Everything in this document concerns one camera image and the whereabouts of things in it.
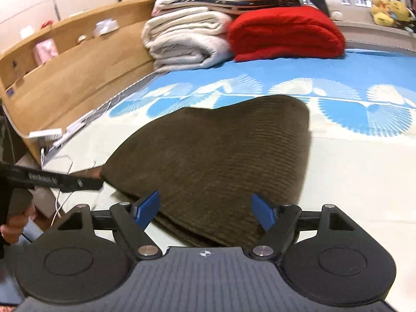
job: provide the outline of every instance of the stuffed animal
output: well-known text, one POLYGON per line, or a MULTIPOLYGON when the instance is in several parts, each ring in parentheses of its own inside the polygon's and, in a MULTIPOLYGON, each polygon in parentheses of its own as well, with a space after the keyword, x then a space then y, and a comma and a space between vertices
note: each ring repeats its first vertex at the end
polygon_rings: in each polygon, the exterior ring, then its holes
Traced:
POLYGON ((385 27, 400 27, 414 21, 413 13, 397 0, 371 0, 371 14, 375 24, 385 27))
POLYGON ((335 21, 343 21, 344 15, 342 14, 342 1, 341 0, 325 0, 328 10, 329 17, 335 21))

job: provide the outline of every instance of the human hand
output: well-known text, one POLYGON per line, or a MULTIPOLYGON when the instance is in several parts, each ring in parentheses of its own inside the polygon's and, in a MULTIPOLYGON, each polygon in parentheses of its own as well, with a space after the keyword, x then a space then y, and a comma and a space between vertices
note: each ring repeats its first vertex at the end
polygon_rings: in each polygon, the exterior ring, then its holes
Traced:
POLYGON ((9 244, 17 243, 23 232, 23 228, 29 221, 29 217, 34 220, 36 215, 36 208, 33 203, 30 203, 28 208, 24 211, 24 214, 10 217, 7 225, 3 224, 0 227, 0 232, 4 240, 9 244))

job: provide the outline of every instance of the pink tissue box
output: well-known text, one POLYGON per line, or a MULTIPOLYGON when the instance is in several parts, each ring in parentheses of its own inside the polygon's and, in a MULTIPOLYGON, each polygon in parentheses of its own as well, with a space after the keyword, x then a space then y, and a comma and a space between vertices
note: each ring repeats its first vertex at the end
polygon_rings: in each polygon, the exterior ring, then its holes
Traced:
POLYGON ((58 56, 58 50, 55 41, 51 38, 35 45, 35 60, 38 66, 46 63, 50 59, 58 56))

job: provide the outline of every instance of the silver bolt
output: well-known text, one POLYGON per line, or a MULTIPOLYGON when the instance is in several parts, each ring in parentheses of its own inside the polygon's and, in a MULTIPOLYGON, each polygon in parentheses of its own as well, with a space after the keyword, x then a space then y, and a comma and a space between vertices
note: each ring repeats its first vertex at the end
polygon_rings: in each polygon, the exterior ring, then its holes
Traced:
POLYGON ((253 253, 259 257, 270 256, 273 252, 273 249, 267 245, 256 246, 253 249, 253 253))
POLYGON ((159 249, 154 246, 154 245, 143 245, 141 247, 139 247, 138 252, 142 255, 142 256, 154 256, 155 254, 157 254, 159 251, 159 249))

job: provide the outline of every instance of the bed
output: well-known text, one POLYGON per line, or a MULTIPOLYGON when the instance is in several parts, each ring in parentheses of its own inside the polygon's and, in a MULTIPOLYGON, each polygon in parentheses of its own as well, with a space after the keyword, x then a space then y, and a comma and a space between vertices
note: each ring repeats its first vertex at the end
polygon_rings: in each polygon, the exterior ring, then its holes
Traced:
MULTIPOLYGON (((414 312, 414 62, 401 54, 351 49, 334 60, 230 61, 152 75, 101 107, 99 116, 47 155, 44 169, 68 173, 103 164, 140 127, 182 107, 217 108, 264 95, 291 95, 308 106, 312 136, 299 205, 320 210, 335 204, 384 246, 397 265, 387 302, 400 312, 414 312)), ((106 210, 123 200, 107 184, 100 193, 68 196, 58 198, 64 211, 80 203, 106 210)), ((152 224, 146 232, 164 252, 182 245, 152 224)), ((97 234, 112 239, 111 232, 97 234)))

